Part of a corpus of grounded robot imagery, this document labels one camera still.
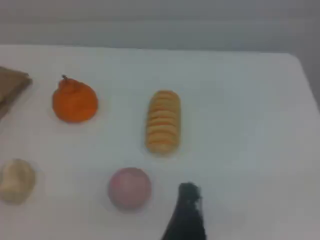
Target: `orange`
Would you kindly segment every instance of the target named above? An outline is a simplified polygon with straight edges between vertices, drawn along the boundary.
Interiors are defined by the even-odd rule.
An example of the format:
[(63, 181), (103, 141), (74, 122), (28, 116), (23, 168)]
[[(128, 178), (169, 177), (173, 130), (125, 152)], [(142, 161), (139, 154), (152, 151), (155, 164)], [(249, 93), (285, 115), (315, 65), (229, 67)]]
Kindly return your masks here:
[(62, 75), (58, 89), (52, 96), (56, 116), (67, 123), (81, 123), (91, 119), (98, 110), (95, 91), (83, 82)]

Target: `white wall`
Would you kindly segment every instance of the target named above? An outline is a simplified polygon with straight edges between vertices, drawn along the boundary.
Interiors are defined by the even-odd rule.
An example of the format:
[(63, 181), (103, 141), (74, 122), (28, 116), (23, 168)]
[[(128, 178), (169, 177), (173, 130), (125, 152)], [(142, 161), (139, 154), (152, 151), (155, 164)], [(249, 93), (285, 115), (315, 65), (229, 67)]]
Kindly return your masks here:
[(0, 43), (290, 52), (320, 103), (319, 0), (2, 0)]

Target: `white table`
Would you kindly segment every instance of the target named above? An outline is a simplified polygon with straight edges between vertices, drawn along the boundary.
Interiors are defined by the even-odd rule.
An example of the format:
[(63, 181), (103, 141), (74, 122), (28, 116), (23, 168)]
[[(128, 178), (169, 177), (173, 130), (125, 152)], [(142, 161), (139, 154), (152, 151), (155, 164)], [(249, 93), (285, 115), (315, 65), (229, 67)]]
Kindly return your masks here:
[[(1, 240), (157, 240), (185, 181), (201, 186), (209, 240), (319, 238), (320, 116), (295, 57), (1, 45), (0, 66), (34, 79), (0, 122), (0, 163), (22, 158), (38, 171), (25, 204), (0, 204)], [(61, 74), (96, 90), (89, 122), (55, 117)], [(182, 142), (169, 158), (143, 145), (158, 89), (182, 103)], [(105, 194), (127, 166), (153, 183), (139, 213), (118, 212)]]

